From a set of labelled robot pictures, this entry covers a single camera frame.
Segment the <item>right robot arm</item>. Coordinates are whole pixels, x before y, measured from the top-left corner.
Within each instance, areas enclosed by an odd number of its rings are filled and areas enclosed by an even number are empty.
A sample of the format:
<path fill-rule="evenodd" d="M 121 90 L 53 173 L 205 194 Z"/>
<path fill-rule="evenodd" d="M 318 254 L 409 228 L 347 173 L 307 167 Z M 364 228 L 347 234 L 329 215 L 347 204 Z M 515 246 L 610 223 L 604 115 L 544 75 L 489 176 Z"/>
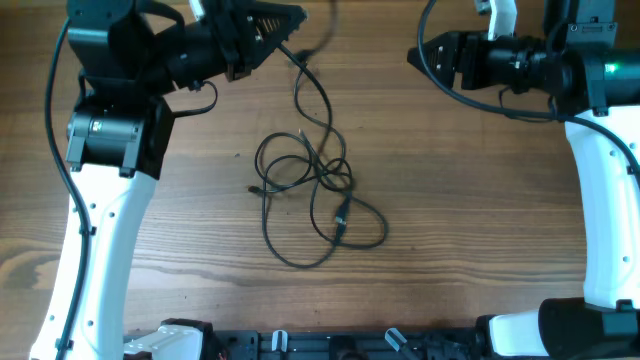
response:
<path fill-rule="evenodd" d="M 561 123 L 579 175 L 587 241 L 583 293 L 531 311 L 485 315 L 426 336 L 428 358 L 611 359 L 639 353 L 639 53 L 615 45 L 611 1 L 549 1 L 542 38 L 515 32 L 512 1 L 480 1 L 486 31 L 419 37 L 408 62 L 451 98 L 498 87 L 547 94 L 543 111 L 495 105 L 530 123 Z"/>

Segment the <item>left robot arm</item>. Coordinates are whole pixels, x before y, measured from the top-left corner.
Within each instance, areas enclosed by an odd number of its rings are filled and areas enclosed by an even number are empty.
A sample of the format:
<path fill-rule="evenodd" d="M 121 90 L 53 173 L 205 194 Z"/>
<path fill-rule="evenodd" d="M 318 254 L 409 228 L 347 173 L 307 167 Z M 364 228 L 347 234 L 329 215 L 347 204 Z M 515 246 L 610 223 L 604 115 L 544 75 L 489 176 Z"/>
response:
<path fill-rule="evenodd" d="M 305 20 L 296 5 L 194 1 L 194 21 L 160 1 L 71 1 L 59 41 L 80 62 L 68 147 L 55 163 L 69 192 L 52 298 L 33 359 L 223 359 L 207 322 L 170 319 L 126 341 L 137 235 L 174 122 L 166 96 L 217 75 L 248 76 Z"/>

